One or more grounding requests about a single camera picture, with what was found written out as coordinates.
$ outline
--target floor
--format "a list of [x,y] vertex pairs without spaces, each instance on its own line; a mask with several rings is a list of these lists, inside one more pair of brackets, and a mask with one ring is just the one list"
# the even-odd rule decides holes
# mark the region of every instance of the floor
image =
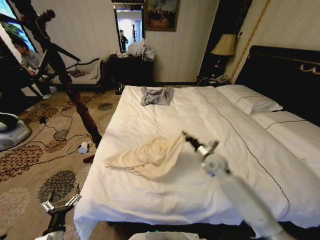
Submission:
[[[116,110],[120,96],[115,90],[104,94],[82,92],[99,132],[103,134]],[[39,123],[45,116],[46,125]],[[6,240],[32,240],[42,235],[50,221],[42,208],[53,189],[54,202],[62,204],[81,188],[90,169],[83,159],[95,153],[90,143],[87,154],[74,155],[83,141],[90,141],[76,112],[75,105],[65,92],[58,91],[51,98],[42,100],[19,115],[32,129],[31,136],[21,145],[0,152],[0,236]],[[312,239],[306,236],[319,235],[319,229],[304,230],[288,223],[286,229],[297,239]],[[252,234],[249,227],[193,224],[188,226],[151,226],[142,223],[100,222],[94,230],[92,240],[127,240],[134,233],[146,231],[184,231],[198,233],[208,240],[248,240]],[[73,225],[73,211],[66,216],[65,240],[78,240]]]

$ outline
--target table lamp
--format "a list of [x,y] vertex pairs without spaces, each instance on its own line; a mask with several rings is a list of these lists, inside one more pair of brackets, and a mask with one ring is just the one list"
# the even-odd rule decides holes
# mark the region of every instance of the table lamp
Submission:
[[222,34],[219,42],[211,51],[211,54],[217,55],[219,57],[217,62],[213,65],[213,77],[217,78],[224,73],[229,59],[228,56],[232,56],[235,54],[235,41],[235,34]]

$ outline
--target headboard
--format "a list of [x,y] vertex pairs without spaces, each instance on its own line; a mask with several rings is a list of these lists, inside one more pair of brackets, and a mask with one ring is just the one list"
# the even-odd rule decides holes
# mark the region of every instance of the headboard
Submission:
[[320,51],[254,45],[235,84],[320,126]]

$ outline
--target person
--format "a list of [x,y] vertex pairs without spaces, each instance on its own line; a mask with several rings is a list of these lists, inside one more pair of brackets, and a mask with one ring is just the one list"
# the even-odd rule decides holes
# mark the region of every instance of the person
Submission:
[[[41,62],[42,57],[35,51],[32,51],[28,48],[28,45],[22,39],[14,38],[12,39],[12,43],[21,54],[21,66],[25,68],[25,70],[30,74],[31,77],[36,75],[36,70]],[[44,70],[44,75],[52,74],[52,70],[50,70],[49,66],[47,65]],[[44,81],[34,81],[35,85],[38,87],[40,92],[42,93],[43,99],[48,99],[51,96],[49,84]]]
[[122,51],[126,51],[126,44],[129,42],[128,39],[124,36],[124,31],[120,30],[120,40]]

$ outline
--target white wall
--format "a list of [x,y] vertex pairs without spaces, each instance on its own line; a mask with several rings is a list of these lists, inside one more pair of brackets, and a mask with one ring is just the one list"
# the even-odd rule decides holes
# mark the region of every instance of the white wall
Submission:
[[146,31],[155,50],[158,82],[195,82],[216,15],[218,0],[181,0],[175,32]]
[[[156,54],[155,81],[196,81],[218,2],[181,0],[175,32],[145,32]],[[119,51],[111,0],[32,0],[31,4],[39,14],[46,9],[54,10],[56,17],[47,24],[52,42],[83,62]],[[39,44],[33,43],[40,50]],[[67,66],[74,63],[67,57],[63,59]]]
[[6,32],[6,30],[4,29],[4,27],[0,24],[0,37],[2,38],[2,40],[5,42],[5,44],[7,45],[7,47],[10,49],[10,51],[12,52],[12,54],[15,56],[15,58],[17,59],[17,61],[19,63],[21,63],[22,59],[21,59],[21,54],[19,53],[19,51],[15,48],[15,46],[12,44],[11,39],[8,35],[8,33]]
[[[227,65],[227,74],[234,71],[265,3],[266,0],[253,0],[240,30],[244,37],[240,38],[235,56]],[[271,0],[233,80],[237,78],[252,45],[320,51],[319,13],[319,0]]]

